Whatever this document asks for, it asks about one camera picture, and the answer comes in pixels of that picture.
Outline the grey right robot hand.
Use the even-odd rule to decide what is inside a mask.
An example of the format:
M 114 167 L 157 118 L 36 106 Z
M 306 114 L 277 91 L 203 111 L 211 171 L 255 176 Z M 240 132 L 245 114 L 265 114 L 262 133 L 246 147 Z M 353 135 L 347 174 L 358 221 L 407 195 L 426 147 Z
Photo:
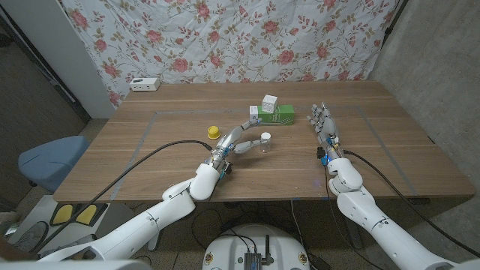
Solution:
M 313 104 L 311 115 L 307 116 L 307 120 L 315 130 L 319 145 L 324 149 L 327 157 L 331 159 L 342 158 L 343 151 L 338 129 L 329 108 L 324 103 L 319 106 Z

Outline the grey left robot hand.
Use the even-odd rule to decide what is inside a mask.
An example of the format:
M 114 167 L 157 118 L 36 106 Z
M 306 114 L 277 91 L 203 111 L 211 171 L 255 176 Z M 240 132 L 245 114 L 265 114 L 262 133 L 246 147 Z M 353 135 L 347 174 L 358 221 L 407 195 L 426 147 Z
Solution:
M 244 124 L 234 127 L 226 135 L 223 135 L 217 145 L 211 150 L 210 157 L 205 160 L 204 164 L 212 167 L 219 173 L 226 172 L 231 167 L 231 163 L 227 161 L 227 157 L 232 152 L 240 155 L 248 152 L 254 147 L 268 145 L 271 141 L 271 135 L 269 133 L 262 133 L 257 140 L 239 142 L 242 138 L 242 134 L 246 130 L 258 126 L 260 122 L 261 118 L 257 120 L 248 120 Z

